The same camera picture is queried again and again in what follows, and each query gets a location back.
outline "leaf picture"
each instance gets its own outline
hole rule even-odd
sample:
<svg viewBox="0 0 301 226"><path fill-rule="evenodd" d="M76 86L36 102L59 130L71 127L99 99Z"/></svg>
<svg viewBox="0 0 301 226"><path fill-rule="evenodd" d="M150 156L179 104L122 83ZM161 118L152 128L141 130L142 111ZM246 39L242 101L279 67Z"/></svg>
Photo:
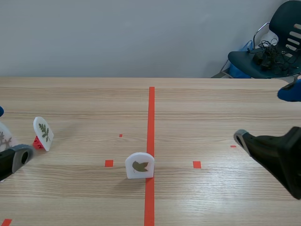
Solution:
<svg viewBox="0 0 301 226"><path fill-rule="evenodd" d="M3 135L3 132L1 132L0 133L0 147L2 146L2 145L5 145L5 148L7 149L7 148L10 148L11 146L10 146L10 143L11 142L11 137L8 139L8 140L6 140L6 139L4 139L4 135Z"/></svg>
<svg viewBox="0 0 301 226"><path fill-rule="evenodd" d="M49 133L49 128L46 128L46 125L39 123L39 128L41 129L42 133L43 133L43 138L46 137L46 142L48 142L48 140L50 141L50 138L48 137L48 133Z"/></svg>
<svg viewBox="0 0 301 226"><path fill-rule="evenodd" d="M133 162L133 168L138 172L147 172L148 170L145 167L147 167L148 164L149 164L148 162L137 163L135 161Z"/></svg>

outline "table surface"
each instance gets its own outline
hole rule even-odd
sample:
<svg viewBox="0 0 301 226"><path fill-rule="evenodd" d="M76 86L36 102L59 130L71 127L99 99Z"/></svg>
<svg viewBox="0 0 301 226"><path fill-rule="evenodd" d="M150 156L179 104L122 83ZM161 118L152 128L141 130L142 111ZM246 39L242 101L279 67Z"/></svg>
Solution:
<svg viewBox="0 0 301 226"><path fill-rule="evenodd" d="M143 226L145 179L125 159L146 152L155 87L157 226L300 226L295 200L236 145L301 125L301 103L277 98L280 80L0 78L1 121L32 144L44 117L55 138L0 184L0 223L11 226ZM105 168L105 160L114 160ZM194 169L201 161L202 169Z"/></svg>

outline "black cable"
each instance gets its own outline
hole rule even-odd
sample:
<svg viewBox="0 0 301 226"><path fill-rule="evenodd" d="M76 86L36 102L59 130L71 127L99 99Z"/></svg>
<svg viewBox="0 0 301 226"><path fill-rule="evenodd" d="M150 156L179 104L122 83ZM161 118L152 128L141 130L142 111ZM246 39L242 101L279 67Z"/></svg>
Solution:
<svg viewBox="0 0 301 226"><path fill-rule="evenodd" d="M258 46L261 48L261 53L268 58L269 62L271 63L269 69L274 69L273 72L275 74L282 74L285 71L287 74L289 74L292 65L296 63L301 53L301 49L292 50L288 47L279 48L277 39L272 39L271 42L264 40ZM248 50L248 53L257 54L260 52L252 53L250 50ZM290 62L292 57L286 56L287 54L291 54L292 57L295 57L294 62Z"/></svg>

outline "blue object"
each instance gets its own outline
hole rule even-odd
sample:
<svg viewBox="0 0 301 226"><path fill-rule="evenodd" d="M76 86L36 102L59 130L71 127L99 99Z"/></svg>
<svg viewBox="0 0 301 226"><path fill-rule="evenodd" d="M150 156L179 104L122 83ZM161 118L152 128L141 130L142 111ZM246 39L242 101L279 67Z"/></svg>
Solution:
<svg viewBox="0 0 301 226"><path fill-rule="evenodd" d="M298 35L301 34L301 30L296 27L295 24L301 24L301 1L287 1L282 4L275 12L270 24L269 29L275 33L279 40L277 48L279 50L284 49L286 52L289 51L286 45L293 46L297 49L300 48L300 38ZM254 49L253 53L262 52L261 48ZM249 54L246 51L230 52L228 59L232 64L235 65L239 70L250 75L256 79L271 79L271 78L282 78L287 76L293 76L301 73L301 57L298 57L300 51L290 51L293 55L293 59L296 60L291 64L289 71L282 71L281 74L275 74L272 70L263 71L260 65L257 65L252 58L254 54Z"/></svg>
<svg viewBox="0 0 301 226"><path fill-rule="evenodd" d="M301 79L295 84L288 84L279 90L278 98L281 100L296 102L301 101Z"/></svg>
<svg viewBox="0 0 301 226"><path fill-rule="evenodd" d="M246 52L246 51L248 51L248 49L253 50L253 42L251 40L248 41L248 43L246 43L245 46L242 47L239 51ZM243 73L241 70L239 70L233 64L230 65L229 74L235 79L250 79L251 78L251 76Z"/></svg>
<svg viewBox="0 0 301 226"><path fill-rule="evenodd" d="M4 114L4 109L0 106L0 117Z"/></svg>

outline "chair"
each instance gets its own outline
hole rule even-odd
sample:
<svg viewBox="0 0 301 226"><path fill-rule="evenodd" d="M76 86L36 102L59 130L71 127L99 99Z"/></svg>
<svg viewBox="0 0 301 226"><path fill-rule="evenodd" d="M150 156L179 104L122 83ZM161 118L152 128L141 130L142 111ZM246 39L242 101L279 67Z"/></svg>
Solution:
<svg viewBox="0 0 301 226"><path fill-rule="evenodd" d="M273 70L263 71L260 65L257 65L252 59L254 54L248 52L230 52L228 55L229 61L245 74L256 79L271 79L293 76L293 82L297 81L301 74L301 1L292 0L282 4L274 14L270 23L262 26L253 37L253 45L255 52L262 52L261 48L255 49L255 36L266 25L269 24L269 29L278 36L277 49L285 49L292 57L292 64L289 71L283 71L280 74L273 73Z"/></svg>

